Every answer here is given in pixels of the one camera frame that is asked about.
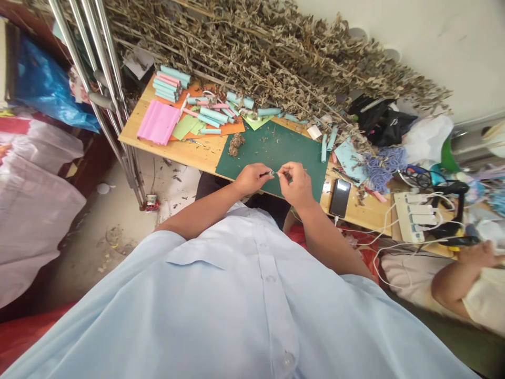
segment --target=black bag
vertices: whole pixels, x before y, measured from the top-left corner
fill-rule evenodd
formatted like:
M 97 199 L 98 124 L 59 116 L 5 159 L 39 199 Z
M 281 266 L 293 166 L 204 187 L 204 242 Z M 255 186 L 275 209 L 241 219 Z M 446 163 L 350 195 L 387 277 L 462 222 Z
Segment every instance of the black bag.
M 389 108 L 394 99 L 386 99 L 368 108 L 361 110 L 375 102 L 375 99 L 359 96 L 351 103 L 348 114 L 358 116 L 359 129 L 375 146 L 391 146 L 401 143 L 403 134 L 410 130 L 417 116 L 408 113 L 396 112 Z

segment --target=blue yarn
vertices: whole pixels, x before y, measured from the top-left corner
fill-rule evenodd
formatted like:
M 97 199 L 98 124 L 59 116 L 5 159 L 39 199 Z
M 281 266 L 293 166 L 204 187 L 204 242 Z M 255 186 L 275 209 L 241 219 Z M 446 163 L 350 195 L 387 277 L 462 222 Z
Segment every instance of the blue yarn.
M 374 191 L 387 192 L 393 173 L 407 168 L 406 155 L 403 147 L 383 147 L 377 156 L 368 156 L 369 181 Z

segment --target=floor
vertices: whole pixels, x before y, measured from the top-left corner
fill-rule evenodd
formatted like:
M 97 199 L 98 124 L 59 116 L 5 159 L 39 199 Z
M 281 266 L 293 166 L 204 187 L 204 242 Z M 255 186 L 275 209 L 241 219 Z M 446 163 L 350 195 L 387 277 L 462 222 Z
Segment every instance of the floor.
M 116 164 L 103 180 L 109 192 L 95 193 L 88 200 L 67 235 L 51 279 L 35 304 L 37 312 L 79 300 L 160 222 L 194 201 L 200 179 L 197 169 L 144 151 L 138 151 L 138 158 L 146 192 L 156 193 L 161 203 L 158 213 L 138 210 L 134 192 Z

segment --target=smartphone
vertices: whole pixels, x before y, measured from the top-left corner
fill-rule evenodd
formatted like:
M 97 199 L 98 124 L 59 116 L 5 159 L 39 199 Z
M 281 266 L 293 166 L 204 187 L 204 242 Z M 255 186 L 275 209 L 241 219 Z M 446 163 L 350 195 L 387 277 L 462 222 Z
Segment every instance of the smartphone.
M 336 180 L 333 196 L 331 197 L 330 214 L 340 218 L 346 217 L 347 201 L 351 192 L 351 184 L 342 179 Z

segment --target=orange paper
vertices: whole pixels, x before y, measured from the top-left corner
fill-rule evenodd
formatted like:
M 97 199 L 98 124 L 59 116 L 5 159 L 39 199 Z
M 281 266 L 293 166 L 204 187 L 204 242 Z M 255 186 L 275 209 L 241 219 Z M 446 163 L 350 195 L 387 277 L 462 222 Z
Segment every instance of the orange paper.
M 201 89 L 199 88 L 198 84 L 195 83 L 190 88 L 183 91 L 183 93 L 182 93 L 182 95 L 180 95 L 177 103 L 172 103 L 171 101 L 168 101 L 168 100 L 166 100 L 162 97 L 159 97 L 159 96 L 156 96 L 156 100 L 158 100 L 161 103 L 168 104 L 168 105 L 171 105 L 177 109 L 180 109 L 184 103 L 184 99 L 186 98 L 188 92 L 189 92 L 190 97 L 200 97 L 201 96 Z M 183 116 L 181 117 L 181 119 L 183 119 L 186 116 L 187 116 L 187 114 L 183 113 Z M 210 125 L 207 125 L 207 128 L 208 129 L 217 129 L 217 128 L 214 128 L 213 126 L 210 126 Z M 242 121 L 242 117 L 235 119 L 234 124 L 228 123 L 228 124 L 222 125 L 219 129 L 221 129 L 221 134 L 206 134 L 206 135 L 200 136 L 200 135 L 194 135 L 193 133 L 189 132 L 188 134 L 186 134 L 184 136 L 184 138 L 203 138 L 203 137 L 208 138 L 213 135 L 228 135 L 228 134 L 242 133 L 246 130 L 246 128 L 244 127 L 244 123 Z M 170 136 L 168 141 L 169 142 L 170 141 L 178 141 L 178 139 L 174 136 Z

